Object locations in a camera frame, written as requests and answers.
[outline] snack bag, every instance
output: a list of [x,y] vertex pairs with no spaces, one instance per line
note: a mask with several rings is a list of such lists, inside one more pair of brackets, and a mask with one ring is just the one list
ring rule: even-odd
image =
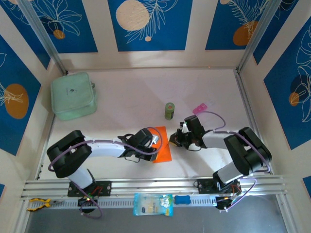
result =
[[141,215],[165,215],[173,216],[172,194],[143,194],[135,193],[134,211],[135,216]]

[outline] green cylinder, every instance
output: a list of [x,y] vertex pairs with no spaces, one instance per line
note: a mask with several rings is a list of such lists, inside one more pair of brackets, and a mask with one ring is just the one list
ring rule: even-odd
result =
[[171,120],[174,116],[175,105],[171,102],[165,105],[165,119]]

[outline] orange cloth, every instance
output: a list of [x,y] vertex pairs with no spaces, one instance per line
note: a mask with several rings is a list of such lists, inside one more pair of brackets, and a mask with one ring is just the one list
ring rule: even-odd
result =
[[[156,129],[158,129],[162,135],[163,145],[162,145],[162,148],[157,155],[156,160],[153,161],[153,163],[163,163],[163,162],[172,161],[172,155],[171,155],[171,150],[170,150],[170,146],[169,146],[169,140],[167,138],[166,127],[165,126],[156,127]],[[148,130],[152,134],[158,135],[158,133],[155,130],[153,130],[153,129],[148,129]],[[157,142],[157,144],[153,145],[152,147],[159,148],[160,144],[161,144],[161,141],[159,140]]]

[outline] pink object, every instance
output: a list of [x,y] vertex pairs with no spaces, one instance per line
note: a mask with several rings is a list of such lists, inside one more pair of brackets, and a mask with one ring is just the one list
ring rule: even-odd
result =
[[205,111],[207,109],[206,104],[201,103],[199,106],[197,106],[192,112],[193,114],[197,115],[198,113]]

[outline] mint green container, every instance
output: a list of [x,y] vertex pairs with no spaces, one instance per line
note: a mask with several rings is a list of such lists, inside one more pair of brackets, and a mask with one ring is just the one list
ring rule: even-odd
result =
[[67,75],[51,83],[52,110],[61,120],[94,113],[97,95],[87,73]]

